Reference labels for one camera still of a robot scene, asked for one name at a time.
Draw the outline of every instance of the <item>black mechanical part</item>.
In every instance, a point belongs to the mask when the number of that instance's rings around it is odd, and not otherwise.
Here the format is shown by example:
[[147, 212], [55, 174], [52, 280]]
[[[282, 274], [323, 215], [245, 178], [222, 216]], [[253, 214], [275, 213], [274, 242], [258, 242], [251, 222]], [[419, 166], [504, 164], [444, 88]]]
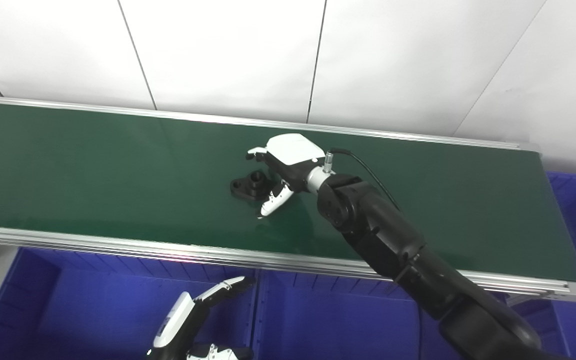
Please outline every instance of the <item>black mechanical part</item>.
[[263, 171], [255, 170], [246, 177], [230, 182], [230, 193], [247, 201], [262, 201], [268, 197], [275, 183]]
[[331, 175], [318, 191], [317, 209], [375, 272], [395, 280], [439, 321], [441, 335], [464, 358], [567, 359], [541, 351], [523, 318], [435, 255], [370, 183]]
[[318, 159], [317, 161], [306, 160], [302, 162], [297, 162], [297, 164], [286, 165], [272, 153], [256, 153], [254, 158], [258, 162], [265, 162], [265, 164], [275, 171], [279, 177], [288, 184], [290, 190], [298, 192], [307, 192], [308, 187], [306, 187], [306, 177], [318, 166], [322, 166], [324, 159]]
[[195, 305], [202, 305], [211, 308], [221, 303], [221, 301], [237, 297], [239, 294], [245, 292], [254, 284], [255, 284], [255, 278], [251, 276], [246, 276], [242, 281], [236, 282], [233, 285], [231, 285], [230, 289], [222, 287], [221, 289], [218, 289], [217, 291], [213, 292], [212, 294], [210, 294], [210, 296], [206, 298], [195, 298], [194, 302]]

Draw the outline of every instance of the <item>black plastic part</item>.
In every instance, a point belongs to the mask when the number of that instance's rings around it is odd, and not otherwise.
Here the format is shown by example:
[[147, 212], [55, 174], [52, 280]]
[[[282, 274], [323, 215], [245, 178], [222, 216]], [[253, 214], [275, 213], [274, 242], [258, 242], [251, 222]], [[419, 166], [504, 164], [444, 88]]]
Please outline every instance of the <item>black plastic part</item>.
[[324, 162], [322, 158], [317, 161], [306, 160], [297, 162], [297, 164], [286, 165], [271, 153], [265, 153], [263, 155], [263, 161], [272, 171], [277, 173], [277, 175], [288, 184], [290, 190], [295, 193], [308, 191], [306, 184], [308, 174], [316, 167], [323, 165]]
[[230, 182], [230, 192], [237, 198], [247, 201], [262, 201], [268, 197], [275, 182], [260, 170], [252, 171], [246, 177], [235, 178]]
[[195, 302], [197, 304], [207, 306], [208, 308], [212, 308], [213, 306], [221, 303], [221, 301], [224, 299], [232, 299], [238, 296], [238, 294], [245, 292], [253, 284], [255, 284], [255, 278], [246, 276], [242, 281], [233, 284], [230, 289], [223, 287], [222, 289], [215, 291], [215, 293], [213, 293], [210, 297], [204, 298], [203, 300], [195, 300]]
[[210, 354], [210, 346], [213, 344], [194, 344], [188, 355], [194, 356], [195, 358], [207, 358]]

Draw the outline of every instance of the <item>black cable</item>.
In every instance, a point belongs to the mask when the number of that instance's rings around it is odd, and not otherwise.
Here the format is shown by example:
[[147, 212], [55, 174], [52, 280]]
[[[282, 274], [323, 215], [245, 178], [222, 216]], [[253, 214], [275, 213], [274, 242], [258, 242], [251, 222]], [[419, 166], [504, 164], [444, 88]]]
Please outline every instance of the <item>black cable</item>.
[[386, 186], [384, 186], [384, 184], [381, 182], [381, 180], [379, 180], [377, 175], [375, 175], [375, 173], [370, 169], [370, 167], [368, 167], [368, 164], [366, 164], [363, 160], [361, 160], [359, 158], [359, 156], [355, 155], [350, 150], [346, 150], [345, 148], [338, 148], [338, 147], [331, 147], [329, 152], [333, 153], [333, 154], [348, 155], [349, 157], [352, 157], [353, 159], [355, 159], [366, 171], [368, 171], [368, 174], [370, 174], [370, 176], [372, 176], [372, 178], [377, 183], [377, 185], [379, 185], [381, 191], [383, 191], [383, 193], [386, 194], [386, 197], [395, 206], [395, 208], [397, 210], [399, 210], [400, 212], [402, 211], [402, 209], [400, 209], [400, 205], [398, 205], [398, 203], [395, 201], [395, 198], [393, 198], [390, 191], [388, 191], [388, 189], [386, 189]]

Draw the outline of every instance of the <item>white robotic hand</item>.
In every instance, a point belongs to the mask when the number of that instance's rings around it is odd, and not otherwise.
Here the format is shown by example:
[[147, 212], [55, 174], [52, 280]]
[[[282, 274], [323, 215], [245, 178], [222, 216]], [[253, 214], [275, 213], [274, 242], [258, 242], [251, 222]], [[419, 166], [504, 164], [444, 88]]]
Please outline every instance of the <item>white robotic hand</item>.
[[206, 321], [210, 308], [224, 299], [246, 291], [255, 282], [249, 276], [229, 278], [204, 291], [194, 299], [187, 291], [179, 295], [162, 322], [148, 360], [249, 360], [249, 348], [222, 348], [215, 344], [195, 344], [195, 337]]
[[254, 147], [247, 153], [247, 158], [265, 162], [281, 177], [281, 182], [270, 191], [261, 206], [259, 219], [279, 209], [296, 192], [316, 194], [319, 185], [332, 173], [330, 167], [324, 166], [327, 154], [302, 134], [271, 137], [265, 147]]

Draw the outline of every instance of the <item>silver connector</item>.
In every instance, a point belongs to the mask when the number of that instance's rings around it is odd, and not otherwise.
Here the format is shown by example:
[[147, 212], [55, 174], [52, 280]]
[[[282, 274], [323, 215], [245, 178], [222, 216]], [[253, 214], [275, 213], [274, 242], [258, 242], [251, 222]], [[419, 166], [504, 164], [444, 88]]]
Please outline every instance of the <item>silver connector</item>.
[[326, 158], [324, 159], [324, 169], [323, 172], [326, 174], [332, 173], [332, 152], [326, 152]]

